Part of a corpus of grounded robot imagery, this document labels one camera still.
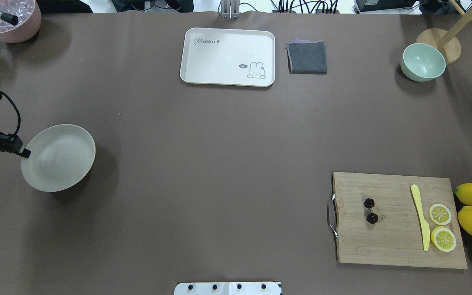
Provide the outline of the round cream plate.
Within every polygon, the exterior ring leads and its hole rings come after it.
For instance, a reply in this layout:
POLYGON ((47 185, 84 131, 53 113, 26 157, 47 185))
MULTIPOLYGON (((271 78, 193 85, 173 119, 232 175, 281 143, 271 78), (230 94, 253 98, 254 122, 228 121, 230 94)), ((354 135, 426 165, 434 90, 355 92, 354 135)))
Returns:
POLYGON ((77 125, 55 125, 38 133, 21 160, 24 180, 42 192, 60 192, 75 186, 90 172, 97 153, 94 138, 77 125))

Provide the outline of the dark red cherry pair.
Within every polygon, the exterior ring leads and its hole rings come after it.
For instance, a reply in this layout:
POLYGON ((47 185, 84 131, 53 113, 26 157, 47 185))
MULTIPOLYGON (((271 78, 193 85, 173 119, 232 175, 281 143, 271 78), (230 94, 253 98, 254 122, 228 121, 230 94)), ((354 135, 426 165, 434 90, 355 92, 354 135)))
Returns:
POLYGON ((365 207, 365 220, 374 225, 382 220, 385 219, 385 215, 381 213, 375 212, 375 201, 372 198, 366 198, 363 201, 363 205, 365 207))

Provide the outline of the cream rabbit tray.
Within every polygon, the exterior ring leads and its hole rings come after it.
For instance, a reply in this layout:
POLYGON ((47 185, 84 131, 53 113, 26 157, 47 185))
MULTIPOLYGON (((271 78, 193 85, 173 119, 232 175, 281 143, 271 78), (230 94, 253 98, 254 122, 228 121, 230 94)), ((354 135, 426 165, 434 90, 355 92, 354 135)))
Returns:
POLYGON ((271 86, 275 36, 263 30, 193 27, 186 31, 180 78, 189 84, 271 86))

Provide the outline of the pink bowl with ice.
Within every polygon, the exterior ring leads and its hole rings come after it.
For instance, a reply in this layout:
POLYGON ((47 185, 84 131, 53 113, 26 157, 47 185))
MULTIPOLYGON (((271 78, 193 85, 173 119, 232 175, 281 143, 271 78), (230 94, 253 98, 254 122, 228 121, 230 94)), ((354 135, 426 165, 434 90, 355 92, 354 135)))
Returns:
POLYGON ((0 0, 0 41, 28 41, 39 32, 41 21, 37 0, 0 0))

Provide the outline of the folded grey cloth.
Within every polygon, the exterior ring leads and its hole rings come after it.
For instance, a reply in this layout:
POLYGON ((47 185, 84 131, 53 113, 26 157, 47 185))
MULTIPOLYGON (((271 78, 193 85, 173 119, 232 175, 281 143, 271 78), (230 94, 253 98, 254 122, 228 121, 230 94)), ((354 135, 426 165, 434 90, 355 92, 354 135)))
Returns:
POLYGON ((328 71, 326 43, 293 39, 286 44, 290 73, 322 74, 328 71))

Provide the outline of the wooden cutting board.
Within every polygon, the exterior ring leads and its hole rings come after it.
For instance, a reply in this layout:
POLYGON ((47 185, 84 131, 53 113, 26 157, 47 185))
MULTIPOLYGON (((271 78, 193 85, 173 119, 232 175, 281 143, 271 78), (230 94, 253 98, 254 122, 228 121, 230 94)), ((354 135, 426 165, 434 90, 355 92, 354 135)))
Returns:
POLYGON ((328 224, 335 237, 339 263, 467 269, 449 179, 333 172, 332 180, 333 194, 328 208, 335 210, 336 220, 328 220, 328 224), (453 251, 442 252, 434 245, 427 252, 423 250, 410 191, 412 184, 420 189, 424 217, 431 229, 436 226, 428 215, 431 205, 441 203, 451 210, 452 221, 447 227, 456 237, 453 251), (375 212, 384 214, 384 220, 374 225, 365 220, 366 198, 374 199, 375 212))

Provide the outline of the mint green bowl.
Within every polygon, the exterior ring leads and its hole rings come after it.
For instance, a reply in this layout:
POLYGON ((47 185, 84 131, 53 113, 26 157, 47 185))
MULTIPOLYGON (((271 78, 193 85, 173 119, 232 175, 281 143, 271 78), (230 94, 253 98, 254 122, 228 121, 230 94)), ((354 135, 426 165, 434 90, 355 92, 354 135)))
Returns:
POLYGON ((439 50, 425 43, 413 43, 404 49, 399 66, 415 82, 429 82, 442 75, 447 63, 439 50))

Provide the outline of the yellow plastic knife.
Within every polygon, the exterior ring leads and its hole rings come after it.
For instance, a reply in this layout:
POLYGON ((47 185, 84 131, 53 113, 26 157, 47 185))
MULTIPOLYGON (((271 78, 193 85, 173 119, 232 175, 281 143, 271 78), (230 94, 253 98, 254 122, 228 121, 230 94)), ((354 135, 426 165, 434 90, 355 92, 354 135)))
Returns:
POLYGON ((416 184, 410 186, 411 196, 415 205, 416 213, 418 216, 418 223, 421 228, 422 235, 422 248, 425 252, 429 250, 430 247, 430 226, 429 223, 425 220, 421 192, 419 187, 416 184))

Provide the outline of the lemon slice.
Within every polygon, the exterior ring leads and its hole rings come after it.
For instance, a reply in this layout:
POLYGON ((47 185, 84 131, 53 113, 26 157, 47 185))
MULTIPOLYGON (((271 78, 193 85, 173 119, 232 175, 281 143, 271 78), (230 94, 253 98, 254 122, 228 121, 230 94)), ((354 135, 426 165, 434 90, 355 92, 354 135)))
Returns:
POLYGON ((430 237, 431 243, 442 252, 451 252, 456 247, 456 237, 446 226, 436 226, 430 237))
POLYGON ((438 226, 446 226, 452 221, 451 210, 441 203, 429 207, 429 218, 438 226))

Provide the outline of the wooden cup stand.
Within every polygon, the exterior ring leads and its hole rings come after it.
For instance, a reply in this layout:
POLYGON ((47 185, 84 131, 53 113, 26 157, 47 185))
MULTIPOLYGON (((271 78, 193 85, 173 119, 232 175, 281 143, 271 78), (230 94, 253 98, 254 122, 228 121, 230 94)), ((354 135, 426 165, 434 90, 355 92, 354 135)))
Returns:
POLYGON ((452 65, 461 56, 461 43, 457 34, 470 22, 472 22, 472 7, 465 11, 455 0, 449 3, 459 13, 460 19, 449 29, 429 28, 422 31, 416 39, 416 43, 425 43, 437 49, 446 61, 446 65, 452 65))

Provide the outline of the aluminium frame post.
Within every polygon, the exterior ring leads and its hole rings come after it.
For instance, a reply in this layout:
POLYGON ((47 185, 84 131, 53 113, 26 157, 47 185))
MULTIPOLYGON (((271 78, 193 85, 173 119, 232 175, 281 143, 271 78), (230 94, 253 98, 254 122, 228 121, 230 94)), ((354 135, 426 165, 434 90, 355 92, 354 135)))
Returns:
POLYGON ((240 0, 221 0, 219 15, 222 19, 240 18, 240 0))

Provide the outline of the white mounting pedestal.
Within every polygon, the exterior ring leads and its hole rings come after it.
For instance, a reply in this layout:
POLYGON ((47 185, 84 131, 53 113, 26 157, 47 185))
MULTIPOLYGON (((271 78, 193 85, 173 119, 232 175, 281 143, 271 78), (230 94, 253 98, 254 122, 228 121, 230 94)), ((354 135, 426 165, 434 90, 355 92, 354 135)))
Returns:
POLYGON ((273 281, 182 282, 174 295, 281 295, 281 283, 273 281))

